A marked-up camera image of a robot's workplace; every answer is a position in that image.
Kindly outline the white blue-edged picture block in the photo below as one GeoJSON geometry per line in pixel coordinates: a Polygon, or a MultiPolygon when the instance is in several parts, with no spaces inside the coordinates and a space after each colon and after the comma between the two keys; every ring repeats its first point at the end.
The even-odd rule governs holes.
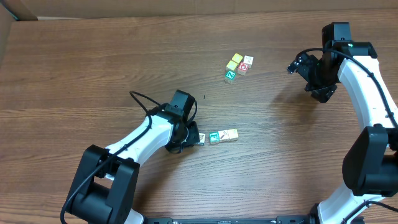
{"type": "Polygon", "coordinates": [[[203,146],[205,144],[206,134],[205,133],[200,133],[199,137],[200,137],[200,140],[199,140],[198,144],[203,146]]]}

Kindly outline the green letter F block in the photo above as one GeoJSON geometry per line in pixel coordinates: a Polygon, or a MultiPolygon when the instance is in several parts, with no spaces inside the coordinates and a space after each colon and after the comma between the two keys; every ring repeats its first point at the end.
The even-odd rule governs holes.
{"type": "Polygon", "coordinates": [[[211,132],[209,134],[210,144],[218,144],[220,142],[219,132],[211,132]]]}

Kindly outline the yellow letter G block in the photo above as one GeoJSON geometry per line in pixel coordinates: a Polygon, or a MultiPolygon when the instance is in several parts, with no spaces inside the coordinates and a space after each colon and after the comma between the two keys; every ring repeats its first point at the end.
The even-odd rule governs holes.
{"type": "Polygon", "coordinates": [[[229,136],[230,141],[236,141],[239,137],[238,130],[237,129],[229,129],[228,136],[229,136]]]}

